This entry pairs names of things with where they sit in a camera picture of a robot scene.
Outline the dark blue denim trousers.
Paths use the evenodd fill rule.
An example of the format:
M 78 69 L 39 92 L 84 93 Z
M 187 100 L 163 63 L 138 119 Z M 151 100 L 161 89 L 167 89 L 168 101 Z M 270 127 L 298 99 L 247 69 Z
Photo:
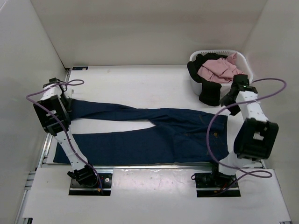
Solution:
M 71 120 L 148 120 L 153 127 L 114 133 L 75 134 L 80 151 L 93 165 L 126 166 L 221 160 L 228 155 L 225 115 L 189 109 L 139 109 L 72 100 Z

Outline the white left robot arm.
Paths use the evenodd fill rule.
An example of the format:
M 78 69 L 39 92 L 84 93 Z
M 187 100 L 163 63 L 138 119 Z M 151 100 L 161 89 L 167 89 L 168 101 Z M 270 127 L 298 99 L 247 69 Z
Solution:
M 27 96 L 33 103 L 33 108 L 46 133 L 56 139 L 59 146 L 70 162 L 72 171 L 68 176 L 84 187 L 99 187 L 99 178 L 94 167 L 80 151 L 70 129 L 71 96 L 72 89 L 67 87 L 71 82 L 64 82 L 52 78 L 43 85 L 43 90 Z

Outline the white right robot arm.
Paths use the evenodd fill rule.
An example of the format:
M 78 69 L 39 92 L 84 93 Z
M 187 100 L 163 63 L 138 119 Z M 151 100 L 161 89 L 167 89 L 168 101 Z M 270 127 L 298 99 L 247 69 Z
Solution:
M 243 124 L 234 140 L 233 151 L 210 174 L 211 184 L 217 187 L 231 184 L 236 171 L 252 161 L 268 159 L 278 133 L 278 124 L 265 116 L 257 90 L 250 85 L 247 75 L 233 77 L 231 89 L 220 105 L 227 107 L 232 116 L 240 112 Z

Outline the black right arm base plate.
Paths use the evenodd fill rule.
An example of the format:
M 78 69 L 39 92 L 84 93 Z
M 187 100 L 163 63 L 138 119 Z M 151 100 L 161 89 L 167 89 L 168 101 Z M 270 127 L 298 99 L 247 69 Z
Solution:
M 197 197 L 240 197 L 236 176 L 211 173 L 194 173 L 191 179 L 195 181 Z

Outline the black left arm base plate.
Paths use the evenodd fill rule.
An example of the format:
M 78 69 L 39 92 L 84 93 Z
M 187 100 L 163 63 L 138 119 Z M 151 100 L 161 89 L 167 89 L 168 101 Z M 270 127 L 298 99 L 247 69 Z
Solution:
M 104 171 L 98 173 L 101 180 L 92 182 L 91 184 L 79 184 L 74 178 L 71 178 L 69 195 L 70 196 L 111 196 L 113 172 Z

